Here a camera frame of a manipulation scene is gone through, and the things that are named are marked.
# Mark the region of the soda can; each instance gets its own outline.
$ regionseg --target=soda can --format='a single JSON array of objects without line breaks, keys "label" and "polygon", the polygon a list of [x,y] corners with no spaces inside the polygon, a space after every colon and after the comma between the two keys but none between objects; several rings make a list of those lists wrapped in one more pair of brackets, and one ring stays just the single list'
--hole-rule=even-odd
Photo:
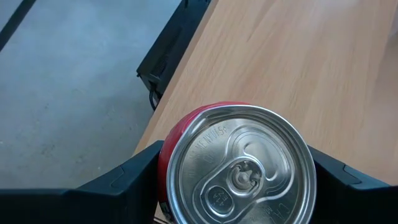
[{"label": "soda can", "polygon": [[240,102],[202,106],[166,137],[159,203],[174,223],[308,223],[316,173],[297,130]]}]

